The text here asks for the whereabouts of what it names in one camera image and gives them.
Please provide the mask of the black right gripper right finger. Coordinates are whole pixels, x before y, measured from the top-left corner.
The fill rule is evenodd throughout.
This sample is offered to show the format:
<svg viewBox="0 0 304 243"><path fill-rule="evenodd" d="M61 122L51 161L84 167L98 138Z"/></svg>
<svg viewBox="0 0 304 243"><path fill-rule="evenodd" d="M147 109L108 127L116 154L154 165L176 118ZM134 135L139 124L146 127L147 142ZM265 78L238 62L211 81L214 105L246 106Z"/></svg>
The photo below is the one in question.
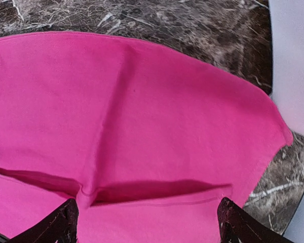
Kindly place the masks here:
<svg viewBox="0 0 304 243"><path fill-rule="evenodd" d="M221 242L292 243L260 224L227 197L221 200L217 208L217 218Z"/></svg>

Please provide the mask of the pink trousers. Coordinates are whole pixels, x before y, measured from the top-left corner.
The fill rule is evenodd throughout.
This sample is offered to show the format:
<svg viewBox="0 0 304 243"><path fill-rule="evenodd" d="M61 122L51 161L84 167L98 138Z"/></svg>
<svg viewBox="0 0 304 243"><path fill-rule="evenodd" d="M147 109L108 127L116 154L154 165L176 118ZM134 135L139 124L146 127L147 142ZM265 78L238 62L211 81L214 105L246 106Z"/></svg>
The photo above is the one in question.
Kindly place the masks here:
<svg viewBox="0 0 304 243"><path fill-rule="evenodd" d="M0 233L68 198L80 242L219 242L293 136L253 84L173 49L82 32L0 38Z"/></svg>

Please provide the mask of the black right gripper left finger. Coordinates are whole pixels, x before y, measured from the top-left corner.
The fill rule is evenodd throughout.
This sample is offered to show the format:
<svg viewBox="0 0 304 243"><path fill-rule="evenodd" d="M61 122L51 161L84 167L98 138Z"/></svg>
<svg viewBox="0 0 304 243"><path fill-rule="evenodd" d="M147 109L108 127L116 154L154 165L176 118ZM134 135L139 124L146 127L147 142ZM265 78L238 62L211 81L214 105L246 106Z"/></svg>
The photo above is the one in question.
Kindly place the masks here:
<svg viewBox="0 0 304 243"><path fill-rule="evenodd" d="M77 242L79 210L75 199L68 199L38 224L8 240L10 243Z"/></svg>

